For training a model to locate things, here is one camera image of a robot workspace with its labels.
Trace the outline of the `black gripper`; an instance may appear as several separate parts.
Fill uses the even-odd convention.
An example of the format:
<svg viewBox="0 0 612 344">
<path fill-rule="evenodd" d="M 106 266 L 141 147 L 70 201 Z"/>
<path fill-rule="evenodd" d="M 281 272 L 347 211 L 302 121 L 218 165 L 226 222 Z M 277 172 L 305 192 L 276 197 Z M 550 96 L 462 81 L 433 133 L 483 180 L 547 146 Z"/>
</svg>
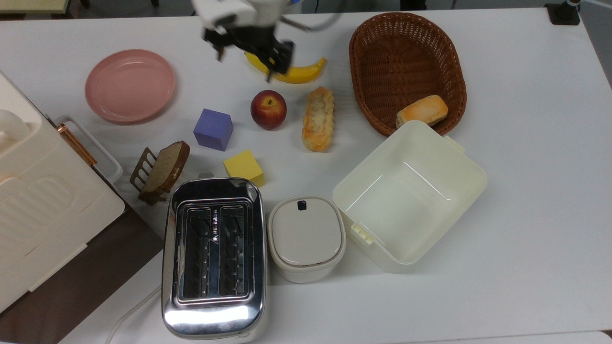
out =
<svg viewBox="0 0 612 344">
<path fill-rule="evenodd" d="M 277 41 L 276 26 L 245 26 L 227 28 L 225 33 L 212 29 L 203 29 L 202 39 L 209 43 L 217 52 L 217 61 L 221 62 L 226 47 L 234 45 L 264 58 L 267 67 L 266 81 L 269 83 L 276 74 L 286 74 L 293 60 L 294 42 Z"/>
</svg>

